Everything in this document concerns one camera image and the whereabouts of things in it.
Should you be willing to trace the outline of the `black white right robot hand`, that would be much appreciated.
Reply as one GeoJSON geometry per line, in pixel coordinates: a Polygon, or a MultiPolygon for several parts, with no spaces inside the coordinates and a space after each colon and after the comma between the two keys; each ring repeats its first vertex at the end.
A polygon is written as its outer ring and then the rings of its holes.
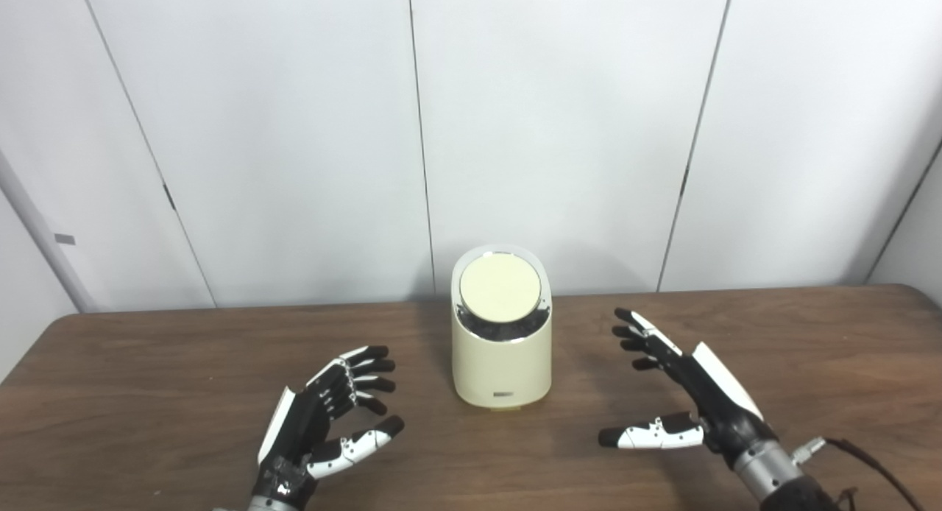
{"type": "Polygon", "coordinates": [[[679,412],[625,427],[602,429],[598,442],[607,448],[689,448],[704,445],[720,454],[732,468],[741,454],[776,434],[744,390],[710,347],[680,350],[653,323],[630,309],[615,309],[621,320],[612,333],[626,351],[638,351],[634,369],[662,370],[693,400],[695,413],[679,412]]]}

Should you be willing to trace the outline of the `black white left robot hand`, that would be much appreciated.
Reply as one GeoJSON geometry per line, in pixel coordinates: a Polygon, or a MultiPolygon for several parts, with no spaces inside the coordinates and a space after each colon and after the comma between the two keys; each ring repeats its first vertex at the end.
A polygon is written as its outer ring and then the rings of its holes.
{"type": "Polygon", "coordinates": [[[371,392],[394,392],[383,377],[396,364],[385,345],[367,345],[333,357],[299,391],[286,387],[257,453],[249,510],[304,510],[323,479],[349,470],[388,445],[405,427],[388,416],[371,392]],[[355,408],[384,420],[331,440],[332,423],[355,408]]]}

